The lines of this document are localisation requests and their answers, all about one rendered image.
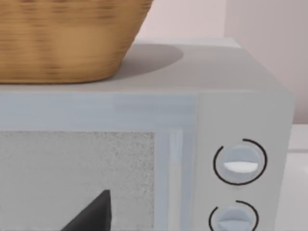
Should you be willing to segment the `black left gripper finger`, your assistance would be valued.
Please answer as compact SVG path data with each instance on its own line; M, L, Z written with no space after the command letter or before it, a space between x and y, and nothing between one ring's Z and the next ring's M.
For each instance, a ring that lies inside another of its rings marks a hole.
M61 231L111 231L111 223L111 193L104 190Z

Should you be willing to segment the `pale microwave door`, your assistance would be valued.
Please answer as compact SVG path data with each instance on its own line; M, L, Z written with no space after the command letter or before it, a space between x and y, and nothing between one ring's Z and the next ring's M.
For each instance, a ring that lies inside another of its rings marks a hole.
M0 131L152 131L154 227L191 227L196 93L0 92Z

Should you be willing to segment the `pale round microwave knob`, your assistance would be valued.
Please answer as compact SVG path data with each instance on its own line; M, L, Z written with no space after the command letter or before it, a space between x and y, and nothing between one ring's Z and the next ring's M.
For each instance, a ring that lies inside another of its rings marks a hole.
M252 174L258 170L261 157L256 148L247 144L228 147L220 154L223 170L232 174Z
M254 217L243 206L230 206L219 211L216 224L219 231L251 231Z

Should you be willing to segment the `woven wicker basket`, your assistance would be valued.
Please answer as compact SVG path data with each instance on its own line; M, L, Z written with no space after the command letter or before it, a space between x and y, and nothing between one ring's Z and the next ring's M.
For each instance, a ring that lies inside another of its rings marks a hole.
M0 0L0 84L111 78L154 0Z

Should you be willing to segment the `pale microwave oven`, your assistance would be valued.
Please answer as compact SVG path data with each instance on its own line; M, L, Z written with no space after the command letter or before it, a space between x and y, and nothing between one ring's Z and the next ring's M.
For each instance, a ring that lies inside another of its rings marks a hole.
M219 211L230 206L251 212L251 231L274 229L294 98L232 39L139 40L112 79L3 91L196 93L187 231L219 231ZM152 131L0 131L0 231L61 231L104 190L111 231L165 231L154 227L155 139ZM259 152L255 173L222 169L220 154L237 144Z

